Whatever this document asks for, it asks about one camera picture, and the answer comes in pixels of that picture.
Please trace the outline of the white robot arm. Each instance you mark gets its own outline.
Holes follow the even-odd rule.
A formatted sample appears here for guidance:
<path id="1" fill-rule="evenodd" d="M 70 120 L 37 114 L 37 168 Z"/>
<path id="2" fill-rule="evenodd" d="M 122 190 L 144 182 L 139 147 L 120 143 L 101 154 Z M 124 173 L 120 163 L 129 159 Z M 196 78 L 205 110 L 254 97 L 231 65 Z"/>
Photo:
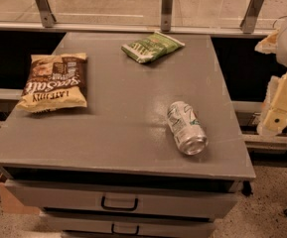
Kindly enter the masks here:
<path id="1" fill-rule="evenodd" d="M 276 61 L 287 67 L 287 19 L 279 30 L 260 41 L 255 49 L 263 54 L 276 54 Z M 287 127 L 287 71 L 272 76 L 267 85 L 265 99 L 257 126 L 261 136 L 272 137 Z"/>

